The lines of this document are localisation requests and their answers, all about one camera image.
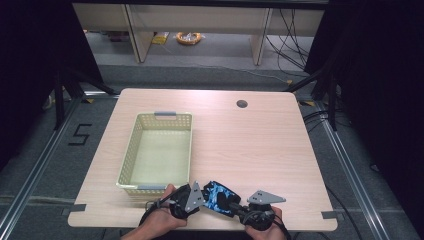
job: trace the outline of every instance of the plastic basket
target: plastic basket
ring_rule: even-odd
[[[163,193],[168,183],[189,182],[192,115],[137,115],[116,185],[129,194]]]

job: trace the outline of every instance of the yellow object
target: yellow object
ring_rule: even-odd
[[[116,185],[129,194],[160,194],[189,182],[192,115],[137,115]]]
[[[152,39],[153,44],[163,45],[166,43],[166,39],[168,39],[169,32],[158,32]]]
[[[184,45],[194,45],[198,43],[202,39],[202,35],[200,33],[177,33],[177,41]]]

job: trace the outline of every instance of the table top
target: table top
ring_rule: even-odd
[[[247,107],[240,108],[237,101]],[[131,196],[116,186],[136,115],[176,111],[193,114],[190,183],[214,180],[242,198],[263,190],[287,199],[273,204],[293,231],[332,231],[336,219],[296,99],[291,93],[125,89],[115,106],[71,212],[75,227],[136,227],[152,197]],[[238,218],[205,207],[186,229],[242,230]]]

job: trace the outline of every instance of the human arm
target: human arm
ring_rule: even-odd
[[[275,221],[279,224],[282,224],[282,211],[281,209],[277,207],[272,207],[272,210],[274,211],[275,215],[278,217],[275,217]],[[278,227],[275,223],[271,225],[267,230],[265,231],[258,231],[254,229],[253,227],[246,225],[245,227],[246,233],[249,234],[254,240],[286,240],[286,236],[284,235],[283,231]]]
[[[176,191],[174,185],[169,184],[161,199]],[[171,215],[169,208],[160,208],[153,211],[139,227],[122,236],[122,240],[147,240],[164,235],[170,230],[187,226],[187,219],[178,219]]]

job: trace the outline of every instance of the aluminum rail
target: aluminum rail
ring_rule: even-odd
[[[325,110],[322,103],[318,103],[317,107],[320,111]],[[377,212],[370,196],[368,195],[368,192],[365,189],[365,186],[362,183],[362,180],[359,177],[355,166],[352,164],[352,161],[350,160],[349,155],[347,154],[337,131],[333,131],[333,128],[331,127],[328,121],[324,121],[323,124],[324,129],[327,132],[328,138],[330,139],[331,144],[333,145],[334,150],[336,151],[340,164],[346,174],[347,180],[350,183],[352,191],[355,194],[356,200],[358,201],[359,206],[361,207],[362,212],[365,215],[365,219],[367,220],[375,239],[390,239],[387,229],[384,227],[380,214]]]
[[[44,148],[30,174],[25,180],[24,185],[21,187],[19,193],[15,196],[6,214],[2,217],[0,222],[0,239],[6,240],[12,233],[13,228],[24,211],[25,206],[31,197],[31,194],[43,176],[44,170],[47,168],[53,153],[55,152],[64,132],[66,131],[72,114],[75,112],[80,102],[81,98],[75,98],[71,100],[63,123],[57,130],[53,131],[52,136],[50,137],[46,147]]]

